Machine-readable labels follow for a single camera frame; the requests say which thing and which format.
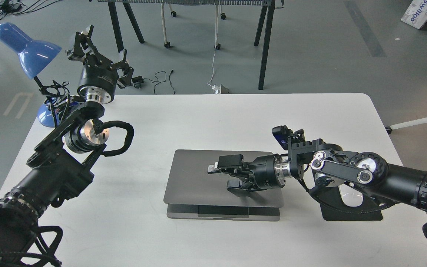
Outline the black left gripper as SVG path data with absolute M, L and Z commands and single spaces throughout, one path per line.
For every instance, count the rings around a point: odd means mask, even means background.
M 105 94 L 102 103 L 110 103 L 114 100 L 116 86 L 126 88 L 132 86 L 134 68 L 126 59 L 127 49 L 120 51 L 120 61 L 110 64 L 110 70 L 101 68 L 104 63 L 102 56 L 92 42 L 93 25 L 89 25 L 84 31 L 75 33 L 73 47 L 66 50 L 67 58 L 71 61 L 82 62 L 80 82 L 77 89 L 78 95 L 83 98 L 91 89 L 100 89 Z

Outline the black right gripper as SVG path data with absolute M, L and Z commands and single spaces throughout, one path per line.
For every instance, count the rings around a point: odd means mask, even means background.
M 278 154 L 256 157 L 252 162 L 244 162 L 242 154 L 220 156 L 218 161 L 207 167 L 208 174 L 229 174 L 237 179 L 227 181 L 227 190 L 244 190 L 247 192 L 264 191 L 283 188 L 285 178 L 275 167 L 280 166 L 283 159 Z

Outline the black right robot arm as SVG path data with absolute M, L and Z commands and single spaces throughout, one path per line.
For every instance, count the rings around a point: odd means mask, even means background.
M 236 177 L 227 188 L 248 192 L 283 188 L 287 178 L 294 178 L 316 202 L 345 214 L 369 214 L 398 203 L 427 212 L 427 171 L 389 164 L 374 152 L 344 151 L 322 139 L 306 141 L 302 129 L 277 126 L 272 134 L 287 151 L 287 159 L 268 154 L 246 162 L 242 154 L 224 155 L 208 166 L 207 173 Z M 342 184 L 361 192 L 374 206 L 348 211 L 319 198 L 327 187 Z M 427 223 L 422 230 L 427 239 Z

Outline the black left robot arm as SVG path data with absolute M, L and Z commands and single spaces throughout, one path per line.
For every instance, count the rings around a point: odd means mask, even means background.
M 112 62 L 92 42 L 93 26 L 77 32 L 68 59 L 83 63 L 79 105 L 61 119 L 35 148 L 27 165 L 31 172 L 0 199 L 0 267 L 25 267 L 24 257 L 35 258 L 34 267 L 61 266 L 56 250 L 63 231 L 58 226 L 39 226 L 48 206 L 59 207 L 80 195 L 93 181 L 90 171 L 100 156 L 123 154 L 132 144 L 135 131 L 122 121 L 102 122 L 103 105 L 114 99 L 117 87 L 132 85 L 134 69 L 126 61 Z

